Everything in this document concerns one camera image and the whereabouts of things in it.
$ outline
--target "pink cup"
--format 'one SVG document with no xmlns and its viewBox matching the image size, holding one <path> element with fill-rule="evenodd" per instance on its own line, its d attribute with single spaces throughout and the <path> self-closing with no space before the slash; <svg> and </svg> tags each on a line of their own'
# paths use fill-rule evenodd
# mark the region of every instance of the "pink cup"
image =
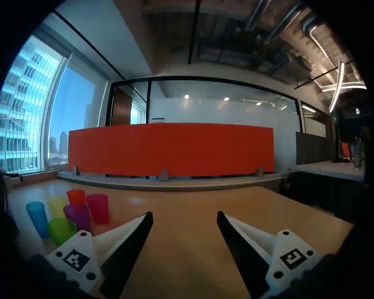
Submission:
<svg viewBox="0 0 374 299">
<path fill-rule="evenodd" d="M 109 223 L 108 195 L 90 194 L 86 196 L 91 218 L 97 224 Z"/>
<path fill-rule="evenodd" d="M 75 222 L 78 231 L 91 232 L 89 208 L 82 203 L 72 203 L 64 207 L 66 218 Z"/>
</svg>

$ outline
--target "window sill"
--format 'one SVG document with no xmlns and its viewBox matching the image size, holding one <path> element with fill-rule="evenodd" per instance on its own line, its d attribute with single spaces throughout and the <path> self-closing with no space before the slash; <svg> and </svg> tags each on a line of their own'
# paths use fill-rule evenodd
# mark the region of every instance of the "window sill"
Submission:
<svg viewBox="0 0 374 299">
<path fill-rule="evenodd" d="M 56 179 L 57 173 L 59 171 L 59 169 L 47 169 L 28 173 L 20 173 L 19 177 L 4 176 L 5 186 L 7 188 L 7 191 L 10 191 L 13 188 L 22 187 L 28 184 Z"/>
</svg>

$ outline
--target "wooden table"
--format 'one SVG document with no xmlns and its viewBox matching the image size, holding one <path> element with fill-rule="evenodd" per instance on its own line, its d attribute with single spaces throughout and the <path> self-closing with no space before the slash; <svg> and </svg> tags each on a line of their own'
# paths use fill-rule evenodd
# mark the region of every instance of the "wooden table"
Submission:
<svg viewBox="0 0 374 299">
<path fill-rule="evenodd" d="M 216 224 L 221 210 L 271 234 L 294 233 L 320 253 L 338 250 L 351 224 L 263 187 L 205 192 L 140 192 L 51 180 L 16 188 L 9 204 L 20 229 L 25 256 L 48 252 L 25 205 L 78 188 L 110 198 L 111 223 L 93 225 L 97 235 L 147 212 L 154 225 L 122 293 L 122 298 L 247 298 L 248 292 Z"/>
</svg>

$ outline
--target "glass skyscraper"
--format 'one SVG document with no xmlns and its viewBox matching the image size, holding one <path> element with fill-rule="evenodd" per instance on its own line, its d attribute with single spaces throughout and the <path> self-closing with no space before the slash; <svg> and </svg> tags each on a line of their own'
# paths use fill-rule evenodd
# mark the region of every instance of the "glass skyscraper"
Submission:
<svg viewBox="0 0 374 299">
<path fill-rule="evenodd" d="M 0 168 L 41 168 L 42 118 L 62 56 L 31 37 L 17 55 L 0 92 Z"/>
</svg>

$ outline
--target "bottle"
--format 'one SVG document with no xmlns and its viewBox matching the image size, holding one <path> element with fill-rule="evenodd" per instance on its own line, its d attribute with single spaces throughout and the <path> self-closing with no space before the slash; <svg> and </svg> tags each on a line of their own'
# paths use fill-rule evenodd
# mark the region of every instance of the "bottle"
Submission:
<svg viewBox="0 0 374 299">
<path fill-rule="evenodd" d="M 353 147 L 354 151 L 354 159 L 355 159 L 355 168 L 362 167 L 362 153 L 361 153 L 361 147 L 360 147 L 360 138 L 355 138 L 355 146 Z"/>
</svg>

